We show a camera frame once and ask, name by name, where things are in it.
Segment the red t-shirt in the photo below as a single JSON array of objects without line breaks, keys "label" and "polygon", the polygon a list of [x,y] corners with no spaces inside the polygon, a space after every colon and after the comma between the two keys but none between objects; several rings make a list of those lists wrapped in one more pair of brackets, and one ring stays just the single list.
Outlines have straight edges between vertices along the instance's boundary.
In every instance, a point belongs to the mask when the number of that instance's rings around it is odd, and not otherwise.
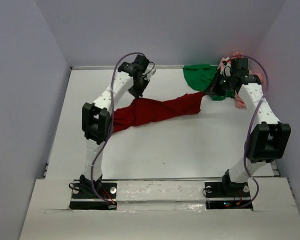
[{"label": "red t-shirt", "polygon": [[186,93],[175,99],[159,101],[149,98],[136,98],[127,107],[114,112],[114,132],[130,127],[139,127],[172,118],[195,115],[201,111],[204,93]]}]

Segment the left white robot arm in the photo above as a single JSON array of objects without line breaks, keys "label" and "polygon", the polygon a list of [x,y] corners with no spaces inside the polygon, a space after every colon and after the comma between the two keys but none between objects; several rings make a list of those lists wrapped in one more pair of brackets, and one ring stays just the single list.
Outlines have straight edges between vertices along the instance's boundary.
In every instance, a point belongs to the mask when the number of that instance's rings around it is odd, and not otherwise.
[{"label": "left white robot arm", "polygon": [[115,65],[110,85],[91,103],[82,106],[81,127],[86,139],[84,170],[79,182],[94,194],[102,188],[104,148],[114,132],[115,106],[125,93],[138,99],[156,70],[148,68],[150,61],[141,52],[123,56]]}]

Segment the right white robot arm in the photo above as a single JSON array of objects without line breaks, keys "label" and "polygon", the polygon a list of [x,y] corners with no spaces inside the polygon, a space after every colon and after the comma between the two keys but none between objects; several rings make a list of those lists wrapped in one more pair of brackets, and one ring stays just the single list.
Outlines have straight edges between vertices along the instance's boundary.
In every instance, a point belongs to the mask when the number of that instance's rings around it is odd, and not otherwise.
[{"label": "right white robot arm", "polygon": [[290,125],[272,111],[259,76],[250,73],[249,59],[244,55],[226,58],[204,91],[220,97],[230,91],[237,93],[251,116],[243,157],[222,177],[225,193],[243,189],[259,168],[282,158],[291,134]]}]

